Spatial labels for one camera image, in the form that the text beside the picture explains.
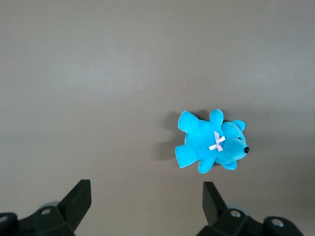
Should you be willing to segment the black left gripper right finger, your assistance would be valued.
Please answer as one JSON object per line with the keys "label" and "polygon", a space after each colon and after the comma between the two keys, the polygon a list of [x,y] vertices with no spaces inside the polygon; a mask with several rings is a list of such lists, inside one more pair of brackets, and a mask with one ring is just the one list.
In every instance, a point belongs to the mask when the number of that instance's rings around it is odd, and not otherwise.
{"label": "black left gripper right finger", "polygon": [[262,223],[236,208],[229,208],[213,182],[203,183],[202,207],[208,225],[199,236],[301,236],[291,221],[269,216]]}

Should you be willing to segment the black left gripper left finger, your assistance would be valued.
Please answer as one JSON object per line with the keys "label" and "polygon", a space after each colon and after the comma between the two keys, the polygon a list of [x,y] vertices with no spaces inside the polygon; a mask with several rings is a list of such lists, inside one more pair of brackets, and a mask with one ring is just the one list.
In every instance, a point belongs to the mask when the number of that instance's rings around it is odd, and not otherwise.
{"label": "black left gripper left finger", "polygon": [[92,204],[91,181],[80,180],[56,205],[44,206],[24,219],[0,214],[2,236],[73,236]]}

